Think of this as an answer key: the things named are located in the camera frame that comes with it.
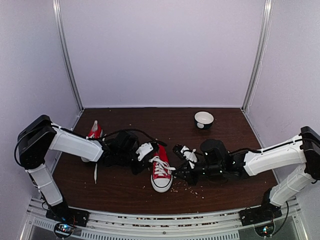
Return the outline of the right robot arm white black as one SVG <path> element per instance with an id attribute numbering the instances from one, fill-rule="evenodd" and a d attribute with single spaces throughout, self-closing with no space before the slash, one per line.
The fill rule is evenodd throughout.
<path id="1" fill-rule="evenodd" d="M 173 176 L 196 185 L 199 175 L 245 179 L 262 172 L 297 164 L 297 168 L 278 185 L 268 189 L 261 206 L 240 211 L 242 221 L 266 221 L 281 216 L 281 206 L 306 185 L 320 179 L 320 136 L 311 127 L 304 126 L 300 134 L 268 148 L 242 148 L 229 152 L 221 140 L 207 139 L 200 145 L 200 155 L 186 146 L 175 145 L 173 152 L 183 160 Z"/>

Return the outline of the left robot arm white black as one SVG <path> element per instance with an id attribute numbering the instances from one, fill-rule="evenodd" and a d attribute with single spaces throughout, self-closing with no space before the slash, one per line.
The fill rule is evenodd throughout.
<path id="1" fill-rule="evenodd" d="M 114 138 L 111 134 L 90 138 L 56 125 L 49 116 L 41 115 L 18 135 L 13 156 L 29 174 L 53 215 L 61 222 L 67 222 L 73 214 L 47 168 L 47 151 L 67 153 L 106 167 L 130 167 L 137 175 L 149 166 L 149 159 L 159 146 L 154 138 L 141 144 L 135 132 L 136 129 L 121 129 L 113 132 Z"/>

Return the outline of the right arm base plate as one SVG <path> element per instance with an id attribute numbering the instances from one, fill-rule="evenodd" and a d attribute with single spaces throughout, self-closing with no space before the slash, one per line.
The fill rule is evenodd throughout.
<path id="1" fill-rule="evenodd" d="M 282 216 L 280 207 L 255 207 L 246 208 L 239 212 L 239 218 L 243 226 L 255 225 L 262 222 L 272 221 Z"/>

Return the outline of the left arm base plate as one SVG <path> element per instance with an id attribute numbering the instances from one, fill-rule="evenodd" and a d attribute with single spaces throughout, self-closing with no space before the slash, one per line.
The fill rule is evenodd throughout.
<path id="1" fill-rule="evenodd" d="M 86 227 L 89 215 L 90 213 L 86 210 L 70 208 L 67 213 L 62 213 L 60 215 L 54 214 L 51 210 L 47 210 L 45 217 L 71 226 Z"/>

